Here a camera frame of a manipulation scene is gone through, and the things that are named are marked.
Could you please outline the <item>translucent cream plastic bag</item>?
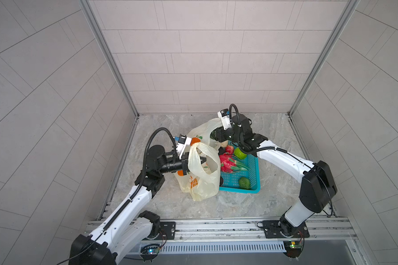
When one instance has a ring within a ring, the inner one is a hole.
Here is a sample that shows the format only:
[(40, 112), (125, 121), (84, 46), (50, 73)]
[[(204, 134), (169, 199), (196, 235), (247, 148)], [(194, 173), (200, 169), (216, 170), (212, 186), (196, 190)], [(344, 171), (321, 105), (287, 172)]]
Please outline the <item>translucent cream plastic bag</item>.
[(175, 173), (181, 191), (189, 193), (195, 202), (215, 196), (220, 188), (221, 161), (218, 150), (221, 143), (211, 139), (211, 133), (222, 127), (220, 118), (211, 119), (187, 133), (190, 139), (199, 142), (191, 143), (184, 155), (188, 155), (188, 173), (181, 176)]

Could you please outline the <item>left aluminium corner post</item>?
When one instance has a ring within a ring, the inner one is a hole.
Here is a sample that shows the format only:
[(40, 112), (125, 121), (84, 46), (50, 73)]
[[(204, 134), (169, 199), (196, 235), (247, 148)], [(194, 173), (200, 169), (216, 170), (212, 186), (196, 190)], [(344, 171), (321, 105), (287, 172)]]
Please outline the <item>left aluminium corner post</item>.
[(120, 71), (118, 69), (116, 61), (115, 61), (115, 59), (114, 59), (114, 57), (113, 57), (113, 55), (112, 55), (112, 53), (111, 53), (111, 51), (109, 49), (109, 46), (108, 46), (108, 44), (107, 44), (107, 42), (105, 40), (105, 36), (104, 36), (102, 30), (99, 27), (98, 20), (96, 19), (95, 15), (94, 15), (94, 12), (92, 10), (92, 6), (90, 5), (89, 1), (87, 1), (87, 0), (80, 0), (79, 4), (80, 4), (80, 8), (81, 8), (81, 10), (82, 10), (87, 22), (88, 22), (88, 24), (89, 24), (89, 26), (91, 28), (91, 31), (94, 34), (95, 38), (96, 38), (98, 46), (101, 49), (101, 51), (102, 51), (102, 53), (103, 53), (108, 65), (109, 65), (109, 68), (110, 68), (114, 78), (116, 79), (116, 81), (117, 81), (119, 87), (121, 88), (126, 100), (128, 101), (128, 104), (129, 104), (131, 110), (133, 111), (136, 119), (138, 119), (139, 113), (138, 113), (138, 111), (136, 109), (136, 106), (135, 106), (135, 104), (133, 102), (133, 99), (129, 95), (127, 86), (126, 86), (126, 84), (125, 84), (125, 82), (124, 82), (124, 80), (122, 78), (122, 75), (121, 75), (121, 73), (120, 73)]

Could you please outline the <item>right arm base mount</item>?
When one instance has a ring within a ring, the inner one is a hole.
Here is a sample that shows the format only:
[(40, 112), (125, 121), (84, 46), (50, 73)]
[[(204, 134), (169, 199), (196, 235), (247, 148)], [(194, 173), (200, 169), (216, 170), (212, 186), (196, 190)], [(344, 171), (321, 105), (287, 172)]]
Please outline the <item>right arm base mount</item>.
[(305, 222), (302, 222), (298, 227), (294, 227), (284, 216), (280, 220), (259, 221), (256, 226), (264, 231), (266, 239), (302, 239), (310, 237)]

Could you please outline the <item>left circuit board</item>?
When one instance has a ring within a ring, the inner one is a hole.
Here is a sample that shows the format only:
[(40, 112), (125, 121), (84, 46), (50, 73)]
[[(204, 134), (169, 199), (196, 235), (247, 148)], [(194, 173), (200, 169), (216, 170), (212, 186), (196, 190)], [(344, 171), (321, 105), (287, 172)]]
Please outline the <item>left circuit board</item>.
[(152, 261), (159, 255), (160, 251), (161, 251), (160, 244), (149, 244), (149, 245), (143, 246), (140, 249), (140, 257), (144, 261)]

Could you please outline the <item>right circuit board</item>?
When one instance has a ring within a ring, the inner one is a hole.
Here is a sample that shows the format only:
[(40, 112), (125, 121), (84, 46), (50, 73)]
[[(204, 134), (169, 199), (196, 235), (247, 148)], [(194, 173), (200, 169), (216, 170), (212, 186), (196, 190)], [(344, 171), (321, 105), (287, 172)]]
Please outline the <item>right circuit board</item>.
[(284, 255), (288, 258), (299, 258), (303, 252), (303, 244), (299, 241), (284, 241)]

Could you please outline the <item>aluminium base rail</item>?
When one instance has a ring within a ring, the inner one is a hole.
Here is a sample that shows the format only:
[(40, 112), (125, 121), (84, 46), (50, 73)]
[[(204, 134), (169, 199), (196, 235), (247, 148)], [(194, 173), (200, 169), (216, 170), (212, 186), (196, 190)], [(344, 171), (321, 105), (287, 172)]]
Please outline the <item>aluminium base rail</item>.
[(264, 219), (178, 219), (173, 240), (145, 240), (135, 246), (128, 255), (140, 255), (140, 249), (149, 244), (160, 244), (159, 255), (188, 254), (246, 254), (284, 253), (284, 241), (299, 241), (304, 247), (315, 241), (344, 242), (354, 246), (357, 238), (348, 218), (314, 216), (305, 222), (309, 238), (265, 238), (264, 231), (256, 224)]

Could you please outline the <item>right aluminium corner post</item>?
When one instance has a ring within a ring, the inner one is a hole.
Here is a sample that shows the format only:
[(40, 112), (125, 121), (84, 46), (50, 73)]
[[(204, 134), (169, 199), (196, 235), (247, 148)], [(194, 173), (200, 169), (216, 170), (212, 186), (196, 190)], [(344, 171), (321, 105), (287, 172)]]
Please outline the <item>right aluminium corner post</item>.
[(295, 112), (297, 111), (299, 105), (301, 104), (302, 100), (305, 98), (307, 91), (311, 87), (312, 83), (314, 82), (316, 76), (318, 75), (320, 69), (322, 68), (323, 64), (326, 62), (328, 55), (332, 51), (333, 47), (335, 46), (337, 40), (341, 36), (342, 32), (344, 31), (347, 23), (349, 22), (351, 16), (353, 15), (354, 11), (356, 10), (357, 5), (359, 4), (360, 0), (349, 0), (342, 11), (337, 23), (331, 34), (329, 35), (326, 44), (324, 45), (319, 57), (317, 58), (310, 74), (308, 75), (301, 91), (299, 92), (292, 108), (288, 112), (289, 117), (292, 117)]

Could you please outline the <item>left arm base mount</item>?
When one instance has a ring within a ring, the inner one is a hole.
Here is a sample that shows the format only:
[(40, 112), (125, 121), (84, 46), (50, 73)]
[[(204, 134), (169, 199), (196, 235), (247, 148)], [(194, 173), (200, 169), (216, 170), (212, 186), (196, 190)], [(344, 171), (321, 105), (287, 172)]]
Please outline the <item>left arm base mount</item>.
[(145, 240), (173, 240), (175, 238), (176, 222), (161, 221), (160, 216), (150, 211), (139, 214), (139, 218), (146, 218), (151, 223), (151, 230)]

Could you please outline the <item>teal plastic basket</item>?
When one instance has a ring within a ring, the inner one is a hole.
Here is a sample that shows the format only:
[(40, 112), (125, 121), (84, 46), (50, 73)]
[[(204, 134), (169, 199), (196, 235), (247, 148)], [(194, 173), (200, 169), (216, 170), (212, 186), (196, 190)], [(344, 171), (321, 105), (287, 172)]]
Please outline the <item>teal plastic basket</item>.
[[(237, 148), (231, 141), (229, 145)], [(247, 158), (240, 160), (249, 167), (248, 171), (239, 171), (233, 173), (225, 173), (221, 171), (221, 177), (224, 179), (223, 186), (220, 187), (220, 191), (234, 192), (234, 193), (253, 193), (256, 194), (260, 191), (260, 173), (258, 158), (253, 155), (247, 155)], [(240, 189), (238, 181), (241, 177), (246, 177), (251, 182), (250, 190)]]

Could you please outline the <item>green guava fruit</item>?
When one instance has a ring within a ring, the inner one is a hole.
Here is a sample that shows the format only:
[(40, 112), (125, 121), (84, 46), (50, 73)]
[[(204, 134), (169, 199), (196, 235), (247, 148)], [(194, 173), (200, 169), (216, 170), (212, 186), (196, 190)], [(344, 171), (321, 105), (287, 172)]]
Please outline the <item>green guava fruit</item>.
[(247, 158), (247, 154), (242, 152), (240, 148), (235, 148), (233, 154), (239, 160), (244, 160)]

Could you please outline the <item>green custard apple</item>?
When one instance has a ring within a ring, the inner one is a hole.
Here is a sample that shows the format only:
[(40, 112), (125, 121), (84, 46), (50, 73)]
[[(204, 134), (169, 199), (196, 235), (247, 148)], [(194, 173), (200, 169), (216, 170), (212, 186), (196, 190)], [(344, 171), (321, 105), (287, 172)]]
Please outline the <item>green custard apple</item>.
[(251, 182), (246, 177), (241, 177), (238, 181), (238, 184), (239, 184), (240, 189), (250, 190), (250, 188), (251, 188)]

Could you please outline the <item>pink dragon fruit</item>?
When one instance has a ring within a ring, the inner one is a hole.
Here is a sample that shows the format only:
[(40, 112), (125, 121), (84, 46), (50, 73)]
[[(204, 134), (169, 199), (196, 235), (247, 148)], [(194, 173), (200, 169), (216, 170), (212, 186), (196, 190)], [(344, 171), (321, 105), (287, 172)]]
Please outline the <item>pink dragon fruit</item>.
[(225, 173), (233, 173), (239, 171), (248, 171), (249, 167), (242, 161), (238, 160), (235, 156), (225, 153), (219, 155), (221, 171)]

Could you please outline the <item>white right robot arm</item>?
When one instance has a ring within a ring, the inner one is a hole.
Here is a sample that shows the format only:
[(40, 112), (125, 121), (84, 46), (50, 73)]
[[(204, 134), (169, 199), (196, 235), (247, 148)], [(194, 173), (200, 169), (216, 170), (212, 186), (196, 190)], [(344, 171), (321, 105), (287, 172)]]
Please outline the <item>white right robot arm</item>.
[(243, 114), (233, 117), (228, 109), (224, 109), (218, 117), (222, 126), (216, 129), (215, 140), (232, 141), (246, 155), (274, 164), (301, 184), (298, 201), (279, 220), (284, 236), (293, 236), (309, 217), (332, 203), (337, 187), (327, 163), (305, 160), (278, 147), (267, 137), (253, 133), (249, 119)]

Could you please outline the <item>circuit board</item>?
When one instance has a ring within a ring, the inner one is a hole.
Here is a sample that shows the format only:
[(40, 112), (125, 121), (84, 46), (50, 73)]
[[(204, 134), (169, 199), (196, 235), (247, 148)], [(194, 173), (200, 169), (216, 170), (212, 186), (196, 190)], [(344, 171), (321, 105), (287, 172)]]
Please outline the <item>circuit board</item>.
[(299, 241), (284, 241), (284, 255), (288, 258), (299, 258), (303, 252), (303, 244)]
[(149, 244), (149, 245), (143, 246), (140, 249), (140, 257), (144, 261), (152, 261), (159, 255), (160, 251), (161, 251), (160, 244)]

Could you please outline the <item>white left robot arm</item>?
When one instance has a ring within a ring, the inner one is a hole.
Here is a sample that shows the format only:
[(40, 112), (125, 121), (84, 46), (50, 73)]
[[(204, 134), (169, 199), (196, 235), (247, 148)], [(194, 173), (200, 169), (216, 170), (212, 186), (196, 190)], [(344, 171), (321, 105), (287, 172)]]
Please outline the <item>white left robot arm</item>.
[[(169, 152), (161, 145), (152, 145), (159, 132), (170, 137)], [(166, 173), (189, 172), (191, 161), (185, 149), (199, 142), (185, 135), (171, 136), (167, 128), (159, 128), (149, 138), (143, 166), (134, 186), (114, 212), (89, 235), (79, 235), (71, 245), (70, 265), (118, 265), (143, 239), (161, 236), (160, 216), (144, 207), (155, 197), (165, 182)]]

